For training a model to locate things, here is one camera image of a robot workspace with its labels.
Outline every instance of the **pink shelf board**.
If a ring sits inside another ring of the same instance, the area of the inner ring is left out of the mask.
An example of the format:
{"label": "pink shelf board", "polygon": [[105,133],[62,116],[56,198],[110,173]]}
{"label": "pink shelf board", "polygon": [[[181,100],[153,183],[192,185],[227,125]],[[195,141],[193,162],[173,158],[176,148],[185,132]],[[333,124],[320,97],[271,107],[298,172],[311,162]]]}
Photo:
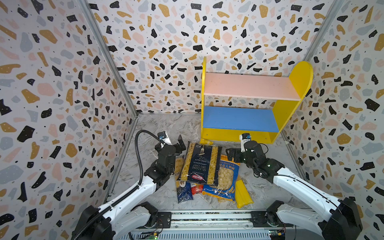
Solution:
{"label": "pink shelf board", "polygon": [[204,94],[300,101],[289,78],[271,76],[205,73]]}

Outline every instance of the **red package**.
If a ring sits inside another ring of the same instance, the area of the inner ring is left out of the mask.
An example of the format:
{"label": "red package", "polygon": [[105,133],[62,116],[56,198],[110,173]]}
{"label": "red package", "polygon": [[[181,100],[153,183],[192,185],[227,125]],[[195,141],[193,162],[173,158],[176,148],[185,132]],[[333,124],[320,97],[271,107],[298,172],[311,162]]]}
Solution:
{"label": "red package", "polygon": [[191,183],[192,195],[203,192],[203,186],[204,186],[203,184]]}

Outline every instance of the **toy shelf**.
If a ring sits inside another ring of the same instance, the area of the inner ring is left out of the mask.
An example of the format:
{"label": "toy shelf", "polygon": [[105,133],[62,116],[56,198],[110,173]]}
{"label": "toy shelf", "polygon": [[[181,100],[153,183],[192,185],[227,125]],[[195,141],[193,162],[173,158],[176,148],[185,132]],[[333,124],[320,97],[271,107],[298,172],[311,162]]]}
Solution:
{"label": "toy shelf", "polygon": [[[240,74],[202,74],[201,138],[239,142],[239,135],[272,144],[295,112],[312,84],[311,64],[298,63],[288,78]],[[276,99],[270,109],[205,106],[204,96]]]}

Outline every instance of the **barilla logo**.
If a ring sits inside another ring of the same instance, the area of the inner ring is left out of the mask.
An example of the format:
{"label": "barilla logo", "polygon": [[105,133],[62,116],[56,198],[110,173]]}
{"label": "barilla logo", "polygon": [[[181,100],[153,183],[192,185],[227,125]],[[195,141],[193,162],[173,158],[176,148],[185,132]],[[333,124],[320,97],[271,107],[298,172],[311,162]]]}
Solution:
{"label": "barilla logo", "polygon": [[202,176],[199,176],[199,175],[192,175],[192,178],[193,179],[197,179],[197,180],[203,180],[204,178]]}

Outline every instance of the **patterned wall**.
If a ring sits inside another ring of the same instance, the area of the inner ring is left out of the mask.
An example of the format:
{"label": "patterned wall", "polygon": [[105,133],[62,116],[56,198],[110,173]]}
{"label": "patterned wall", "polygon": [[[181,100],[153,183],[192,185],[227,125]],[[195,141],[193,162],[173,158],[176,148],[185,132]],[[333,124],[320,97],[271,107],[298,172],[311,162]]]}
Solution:
{"label": "patterned wall", "polygon": [[[138,112],[200,112],[207,71],[288,76],[332,0],[90,0]],[[274,101],[207,97],[207,105],[272,108]]]}
{"label": "patterned wall", "polygon": [[358,204],[364,232],[384,231],[384,1],[345,1],[311,64],[312,87],[285,130],[307,179]]}
{"label": "patterned wall", "polygon": [[0,7],[0,238],[68,239],[131,115],[75,1]]}

